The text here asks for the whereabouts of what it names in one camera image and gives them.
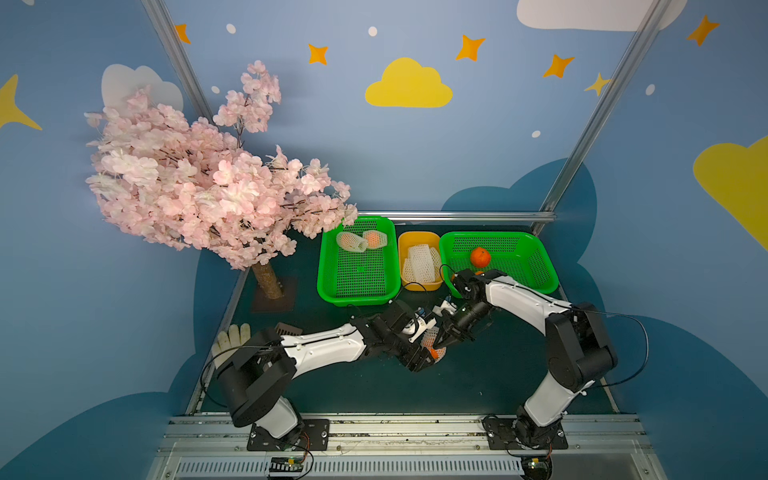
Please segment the peeled bare orange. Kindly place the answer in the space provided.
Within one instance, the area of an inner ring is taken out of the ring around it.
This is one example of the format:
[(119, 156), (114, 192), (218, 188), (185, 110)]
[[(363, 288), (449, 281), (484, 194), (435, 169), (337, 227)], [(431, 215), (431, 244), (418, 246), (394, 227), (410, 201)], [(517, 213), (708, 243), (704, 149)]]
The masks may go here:
[(478, 269), (486, 268), (491, 262), (491, 254), (482, 247), (475, 248), (470, 254), (471, 264)]

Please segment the pink artificial blossom tree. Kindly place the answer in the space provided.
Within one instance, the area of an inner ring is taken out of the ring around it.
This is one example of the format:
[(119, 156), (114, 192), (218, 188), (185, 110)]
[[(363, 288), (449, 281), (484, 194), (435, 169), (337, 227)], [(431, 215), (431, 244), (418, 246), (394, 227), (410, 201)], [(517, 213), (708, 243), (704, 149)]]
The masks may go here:
[(267, 129), (282, 95), (277, 76), (251, 63), (212, 118), (189, 121), (147, 89), (123, 109), (87, 113), (99, 130), (87, 183), (104, 219), (178, 250), (209, 250), (232, 268), (265, 267), (358, 215), (347, 184), (318, 159), (282, 150), (259, 157), (243, 144)]

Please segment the aluminium mounting rail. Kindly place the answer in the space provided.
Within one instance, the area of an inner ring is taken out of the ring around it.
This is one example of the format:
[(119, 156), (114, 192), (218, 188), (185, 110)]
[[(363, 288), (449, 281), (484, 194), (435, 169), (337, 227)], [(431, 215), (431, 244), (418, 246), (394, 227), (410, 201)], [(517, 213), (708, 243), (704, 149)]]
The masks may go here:
[(307, 414), (330, 421), (326, 451), (248, 451), (251, 428), (222, 414), (173, 418), (150, 479), (268, 479), (271, 457), (310, 463), (299, 479), (522, 479), (521, 459), (547, 457), (551, 479), (663, 479), (634, 415), (571, 415), (566, 450), (491, 450), (481, 420), (459, 414)]

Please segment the right green plastic basket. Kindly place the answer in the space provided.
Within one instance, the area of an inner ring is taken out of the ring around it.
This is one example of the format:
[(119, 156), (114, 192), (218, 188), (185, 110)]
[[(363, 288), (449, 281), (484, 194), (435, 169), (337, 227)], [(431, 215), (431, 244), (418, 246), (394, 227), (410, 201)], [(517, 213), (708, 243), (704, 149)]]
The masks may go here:
[[(471, 261), (471, 253), (483, 248), (490, 254), (487, 267), (477, 268)], [(541, 241), (526, 232), (510, 231), (454, 231), (443, 235), (439, 241), (443, 275), (455, 298), (461, 294), (452, 284), (452, 277), (461, 270), (499, 270), (517, 282), (549, 295), (559, 287), (556, 270)]]

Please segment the white work glove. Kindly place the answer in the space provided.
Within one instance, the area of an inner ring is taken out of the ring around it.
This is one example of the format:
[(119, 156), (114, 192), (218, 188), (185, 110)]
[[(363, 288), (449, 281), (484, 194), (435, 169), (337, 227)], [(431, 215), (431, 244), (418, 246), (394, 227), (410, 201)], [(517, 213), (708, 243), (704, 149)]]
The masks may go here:
[(226, 331), (219, 332), (211, 349), (214, 368), (220, 368), (250, 338), (251, 327), (248, 323), (231, 324)]

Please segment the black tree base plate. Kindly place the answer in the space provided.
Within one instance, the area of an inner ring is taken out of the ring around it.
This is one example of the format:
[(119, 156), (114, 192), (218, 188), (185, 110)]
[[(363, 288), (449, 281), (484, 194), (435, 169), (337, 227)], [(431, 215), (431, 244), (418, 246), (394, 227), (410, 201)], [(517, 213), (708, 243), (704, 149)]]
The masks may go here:
[(279, 283), (282, 296), (275, 299), (269, 298), (261, 286), (256, 287), (250, 307), (252, 313), (282, 313), (294, 309), (299, 279), (295, 276), (282, 277)]

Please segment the left green plastic basket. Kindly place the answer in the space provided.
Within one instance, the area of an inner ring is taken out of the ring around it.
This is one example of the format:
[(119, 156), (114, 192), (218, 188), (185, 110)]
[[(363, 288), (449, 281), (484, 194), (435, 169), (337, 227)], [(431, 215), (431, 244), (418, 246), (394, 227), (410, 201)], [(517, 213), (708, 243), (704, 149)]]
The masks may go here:
[[(382, 233), (386, 244), (353, 253), (336, 241), (341, 233), (362, 237), (367, 231)], [(396, 231), (391, 220), (360, 216), (352, 225), (340, 225), (322, 234), (317, 291), (323, 300), (338, 307), (382, 305), (397, 295), (400, 286)]]

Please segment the brown slotted scoop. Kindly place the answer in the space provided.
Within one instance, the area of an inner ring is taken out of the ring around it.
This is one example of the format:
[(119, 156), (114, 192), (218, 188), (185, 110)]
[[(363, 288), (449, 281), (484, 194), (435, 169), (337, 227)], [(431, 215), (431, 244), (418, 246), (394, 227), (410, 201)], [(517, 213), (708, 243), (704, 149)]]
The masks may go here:
[(301, 328), (283, 322), (277, 323), (275, 331), (281, 336), (299, 336), (303, 333)]

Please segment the left small circuit board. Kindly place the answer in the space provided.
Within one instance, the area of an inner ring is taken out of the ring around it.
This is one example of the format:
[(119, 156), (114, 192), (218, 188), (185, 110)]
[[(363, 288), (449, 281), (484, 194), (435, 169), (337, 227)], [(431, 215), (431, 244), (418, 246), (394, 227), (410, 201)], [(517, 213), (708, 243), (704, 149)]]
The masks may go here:
[(309, 467), (309, 461), (299, 457), (271, 457), (267, 464), (266, 476), (268, 479), (299, 479)]

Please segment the right small circuit board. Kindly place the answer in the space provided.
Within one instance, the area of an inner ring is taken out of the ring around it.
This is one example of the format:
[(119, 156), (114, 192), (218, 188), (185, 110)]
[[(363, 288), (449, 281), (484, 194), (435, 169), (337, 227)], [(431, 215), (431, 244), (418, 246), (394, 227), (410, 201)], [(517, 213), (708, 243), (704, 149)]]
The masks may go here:
[(523, 480), (550, 480), (552, 461), (547, 457), (524, 457), (521, 459)]

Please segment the netted orange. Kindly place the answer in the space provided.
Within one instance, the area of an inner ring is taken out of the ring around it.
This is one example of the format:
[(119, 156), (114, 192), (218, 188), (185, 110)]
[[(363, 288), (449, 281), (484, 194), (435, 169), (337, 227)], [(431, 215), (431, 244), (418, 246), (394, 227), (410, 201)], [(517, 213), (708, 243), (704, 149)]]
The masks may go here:
[(434, 347), (438, 333), (439, 329), (433, 327), (425, 331), (421, 336), (421, 346), (427, 349), (435, 362), (439, 362), (445, 356), (447, 350), (446, 347), (438, 349)]
[(380, 249), (388, 244), (388, 236), (379, 230), (368, 230), (362, 235), (368, 249)]
[(336, 243), (340, 249), (351, 253), (362, 253), (368, 249), (368, 241), (352, 232), (342, 231), (336, 236)]

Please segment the green plastic basket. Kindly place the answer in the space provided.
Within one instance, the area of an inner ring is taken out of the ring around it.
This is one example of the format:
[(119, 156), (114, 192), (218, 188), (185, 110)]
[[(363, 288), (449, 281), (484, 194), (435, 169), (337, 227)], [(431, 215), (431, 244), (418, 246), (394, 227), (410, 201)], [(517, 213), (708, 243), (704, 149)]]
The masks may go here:
[[(487, 267), (477, 268), (471, 261), (471, 253), (483, 248), (490, 254)], [(452, 277), (461, 270), (499, 270), (517, 282), (549, 295), (559, 287), (556, 270), (541, 241), (526, 232), (510, 231), (454, 231), (443, 235), (439, 241), (443, 275), (455, 298), (461, 294), (452, 284)]]
[[(386, 244), (353, 253), (336, 241), (341, 233), (362, 237), (367, 231), (382, 233)], [(360, 216), (352, 225), (340, 225), (322, 234), (317, 291), (323, 300), (338, 307), (382, 305), (397, 295), (400, 286), (396, 231), (391, 220)]]

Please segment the white foam net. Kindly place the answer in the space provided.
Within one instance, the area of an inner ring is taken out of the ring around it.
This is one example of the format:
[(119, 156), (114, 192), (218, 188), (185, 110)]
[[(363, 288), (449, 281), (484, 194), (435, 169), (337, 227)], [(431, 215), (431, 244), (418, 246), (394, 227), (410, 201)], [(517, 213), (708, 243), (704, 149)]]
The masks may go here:
[(401, 277), (404, 283), (414, 282), (414, 272), (412, 268), (412, 264), (409, 258), (406, 258), (403, 261), (402, 269), (401, 269)]

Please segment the small circuit board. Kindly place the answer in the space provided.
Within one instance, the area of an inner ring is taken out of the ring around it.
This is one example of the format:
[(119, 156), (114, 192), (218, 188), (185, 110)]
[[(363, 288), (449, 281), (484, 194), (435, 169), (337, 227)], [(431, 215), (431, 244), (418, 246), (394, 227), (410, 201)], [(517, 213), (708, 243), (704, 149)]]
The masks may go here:
[(267, 464), (266, 476), (268, 479), (299, 479), (309, 467), (309, 461), (299, 457), (271, 457)]
[(550, 480), (552, 461), (547, 457), (524, 457), (521, 459), (523, 480)]

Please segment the yellow plastic tub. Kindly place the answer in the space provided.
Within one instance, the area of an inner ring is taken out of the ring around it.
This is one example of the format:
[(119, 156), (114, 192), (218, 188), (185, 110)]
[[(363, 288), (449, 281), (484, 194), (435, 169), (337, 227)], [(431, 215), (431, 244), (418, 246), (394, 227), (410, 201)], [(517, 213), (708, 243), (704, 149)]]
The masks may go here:
[[(400, 278), (403, 286), (409, 291), (415, 292), (433, 292), (438, 290), (443, 285), (443, 277), (441, 274), (442, 258), (439, 250), (440, 236), (436, 233), (429, 231), (409, 231), (402, 233), (398, 238), (398, 254), (400, 262)], [(432, 283), (421, 284), (418, 282), (404, 283), (401, 277), (401, 269), (403, 261), (408, 258), (408, 250), (410, 247), (418, 244), (427, 244), (431, 247), (432, 257), (436, 270), (436, 279)]]

